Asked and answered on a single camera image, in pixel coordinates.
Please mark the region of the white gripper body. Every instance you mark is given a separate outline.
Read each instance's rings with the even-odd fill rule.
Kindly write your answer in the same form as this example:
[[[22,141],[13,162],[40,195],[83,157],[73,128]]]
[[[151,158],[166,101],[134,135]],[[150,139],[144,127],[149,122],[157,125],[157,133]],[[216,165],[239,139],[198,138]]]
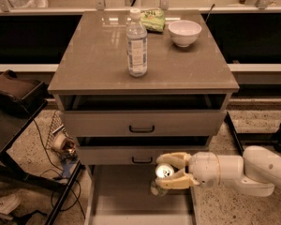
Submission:
[[[224,180],[239,180],[244,173],[244,161],[241,156],[198,152],[191,157],[188,171],[201,188],[212,188]]]

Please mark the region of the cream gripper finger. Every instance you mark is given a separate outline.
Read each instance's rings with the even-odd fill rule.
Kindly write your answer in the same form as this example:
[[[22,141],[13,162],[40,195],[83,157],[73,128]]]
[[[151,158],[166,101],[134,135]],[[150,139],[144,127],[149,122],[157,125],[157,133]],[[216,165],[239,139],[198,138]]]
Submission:
[[[172,167],[177,169],[185,168],[189,164],[189,160],[191,159],[191,155],[186,152],[175,152],[175,153],[167,153],[160,155],[156,163],[167,163]]]
[[[200,183],[194,178],[194,175],[187,173],[185,169],[175,172],[172,176],[157,179],[156,183],[165,189],[186,189],[198,186]]]

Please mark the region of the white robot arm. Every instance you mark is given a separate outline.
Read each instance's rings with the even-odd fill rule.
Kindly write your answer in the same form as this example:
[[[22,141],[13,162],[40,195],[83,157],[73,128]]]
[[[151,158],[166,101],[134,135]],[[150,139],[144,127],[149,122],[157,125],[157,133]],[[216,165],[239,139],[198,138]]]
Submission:
[[[245,195],[258,197],[281,189],[281,157],[260,146],[249,146],[240,156],[168,153],[156,163],[155,183],[162,189],[212,188],[227,182]]]

